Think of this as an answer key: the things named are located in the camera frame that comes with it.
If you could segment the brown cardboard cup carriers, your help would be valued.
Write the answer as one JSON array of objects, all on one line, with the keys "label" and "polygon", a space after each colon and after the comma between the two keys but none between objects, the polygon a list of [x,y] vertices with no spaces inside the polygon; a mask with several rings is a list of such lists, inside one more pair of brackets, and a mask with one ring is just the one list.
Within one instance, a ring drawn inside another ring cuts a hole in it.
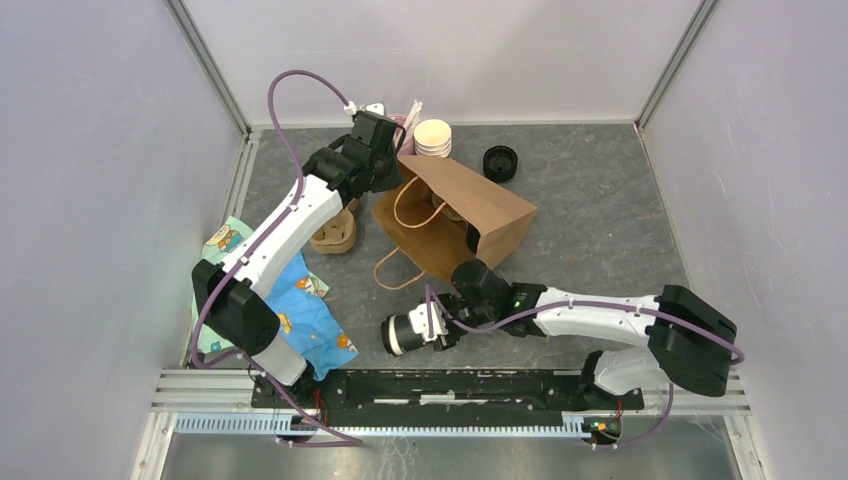
[{"label": "brown cardboard cup carriers", "polygon": [[353,248],[357,238],[355,212],[360,201],[353,199],[309,239],[311,248],[323,255],[340,255]]}]

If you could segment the brown paper takeout bag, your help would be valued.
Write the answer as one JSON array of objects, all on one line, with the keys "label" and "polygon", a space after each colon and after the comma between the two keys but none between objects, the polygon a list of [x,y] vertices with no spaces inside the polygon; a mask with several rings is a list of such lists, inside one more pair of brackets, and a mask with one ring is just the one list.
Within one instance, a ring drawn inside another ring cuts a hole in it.
[{"label": "brown paper takeout bag", "polygon": [[[538,208],[480,173],[447,157],[402,155],[402,184],[384,193],[372,213],[395,247],[373,269],[376,283],[398,291],[424,276],[448,283],[462,263],[493,269],[527,234]],[[393,255],[404,254],[419,272],[398,285],[380,278]]]}]

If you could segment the black paper coffee cup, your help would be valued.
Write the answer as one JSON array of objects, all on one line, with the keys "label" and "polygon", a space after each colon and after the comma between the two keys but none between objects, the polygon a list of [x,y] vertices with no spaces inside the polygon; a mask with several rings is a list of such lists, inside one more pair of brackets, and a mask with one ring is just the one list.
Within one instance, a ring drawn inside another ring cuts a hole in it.
[{"label": "black paper coffee cup", "polygon": [[480,242],[480,232],[471,223],[466,223],[465,242],[469,251],[472,254],[477,255]]}]

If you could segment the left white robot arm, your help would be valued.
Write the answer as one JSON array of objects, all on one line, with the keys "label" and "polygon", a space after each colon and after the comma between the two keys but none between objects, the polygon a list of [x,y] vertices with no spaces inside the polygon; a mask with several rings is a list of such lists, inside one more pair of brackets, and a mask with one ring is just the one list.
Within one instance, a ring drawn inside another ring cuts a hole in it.
[{"label": "left white robot arm", "polygon": [[243,245],[216,264],[202,259],[192,270],[195,328],[208,326],[232,345],[214,360],[244,355],[277,382],[276,394],[290,407],[312,399],[312,366],[282,337],[266,299],[320,227],[352,200],[401,183],[398,151],[406,128],[367,110],[352,120],[349,133],[310,155],[292,190]]}]

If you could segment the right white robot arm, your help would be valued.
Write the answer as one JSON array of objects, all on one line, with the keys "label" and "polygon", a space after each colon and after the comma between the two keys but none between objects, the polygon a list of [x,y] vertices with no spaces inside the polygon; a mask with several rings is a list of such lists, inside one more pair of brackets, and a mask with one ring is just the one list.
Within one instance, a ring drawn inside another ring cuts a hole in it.
[{"label": "right white robot arm", "polygon": [[589,355],[577,382],[580,400],[602,408],[616,396],[671,384],[722,397],[730,370],[745,355],[735,323],[690,289],[667,284],[658,295],[606,297],[537,283],[509,283],[483,262],[457,267],[454,294],[425,296],[426,339],[447,330],[516,337],[577,336],[615,342],[620,351]]}]

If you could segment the wooden stirrers in wrappers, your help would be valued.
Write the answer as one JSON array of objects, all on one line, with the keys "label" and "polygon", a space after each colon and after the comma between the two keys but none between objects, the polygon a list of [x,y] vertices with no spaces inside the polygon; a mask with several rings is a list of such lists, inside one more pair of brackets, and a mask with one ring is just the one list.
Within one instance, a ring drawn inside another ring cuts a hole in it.
[{"label": "wooden stirrers in wrappers", "polygon": [[406,143],[407,140],[412,138],[414,129],[420,121],[422,109],[423,102],[420,100],[414,100],[409,112],[406,115],[390,116],[392,120],[394,120],[398,125],[401,126],[401,134],[403,136],[403,139],[400,139],[400,137],[396,138],[396,143],[399,146],[402,146]]}]

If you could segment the stack of paper cups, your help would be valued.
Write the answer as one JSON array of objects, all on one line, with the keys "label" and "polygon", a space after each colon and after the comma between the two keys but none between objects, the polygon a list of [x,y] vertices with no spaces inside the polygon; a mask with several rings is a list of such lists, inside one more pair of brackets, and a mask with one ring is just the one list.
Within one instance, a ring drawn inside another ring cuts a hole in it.
[{"label": "stack of paper cups", "polygon": [[452,150],[452,128],[440,119],[420,122],[413,132],[413,139],[417,155],[446,158]]}]

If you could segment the stack of black lids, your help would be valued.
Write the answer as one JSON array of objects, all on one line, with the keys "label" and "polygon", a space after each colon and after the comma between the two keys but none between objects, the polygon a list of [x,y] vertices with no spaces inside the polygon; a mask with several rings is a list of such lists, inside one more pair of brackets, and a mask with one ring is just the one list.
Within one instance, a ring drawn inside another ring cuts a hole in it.
[{"label": "stack of black lids", "polygon": [[506,183],[517,173],[518,155],[508,146],[492,146],[483,155],[482,170],[490,181],[496,184]]}]

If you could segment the green patterned cloth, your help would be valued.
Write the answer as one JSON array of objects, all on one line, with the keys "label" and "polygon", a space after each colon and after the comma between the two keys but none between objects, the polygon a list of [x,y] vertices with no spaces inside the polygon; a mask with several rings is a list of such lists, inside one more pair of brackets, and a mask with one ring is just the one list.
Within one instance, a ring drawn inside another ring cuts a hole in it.
[{"label": "green patterned cloth", "polygon": [[[230,216],[218,231],[205,242],[202,247],[201,257],[212,264],[221,262],[232,250],[241,246],[251,235],[253,230],[236,217]],[[306,266],[301,253],[297,253],[283,273],[278,278],[282,286],[275,286],[274,290],[285,293],[290,287],[297,287],[306,293],[319,298],[330,290],[328,284],[318,278]],[[210,327],[204,325],[198,340],[198,350],[208,354],[231,348],[233,344],[216,334]]]}]

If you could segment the blue patterned cloth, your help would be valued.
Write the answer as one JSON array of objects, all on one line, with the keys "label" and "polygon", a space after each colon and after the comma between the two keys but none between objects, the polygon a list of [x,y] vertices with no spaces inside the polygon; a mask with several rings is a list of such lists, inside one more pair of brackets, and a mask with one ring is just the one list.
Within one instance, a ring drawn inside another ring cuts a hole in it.
[{"label": "blue patterned cloth", "polygon": [[281,336],[312,365],[317,381],[358,355],[324,302],[328,291],[328,285],[308,270],[303,255],[297,253],[266,298],[280,321]]}]

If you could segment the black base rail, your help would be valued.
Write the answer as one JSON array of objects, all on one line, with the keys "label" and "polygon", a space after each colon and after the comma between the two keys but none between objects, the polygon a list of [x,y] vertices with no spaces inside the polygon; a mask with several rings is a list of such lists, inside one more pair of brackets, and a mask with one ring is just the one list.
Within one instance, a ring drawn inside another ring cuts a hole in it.
[{"label": "black base rail", "polygon": [[638,411],[635,389],[614,397],[577,371],[553,369],[333,370],[289,388],[332,427],[556,426],[562,414]]}]

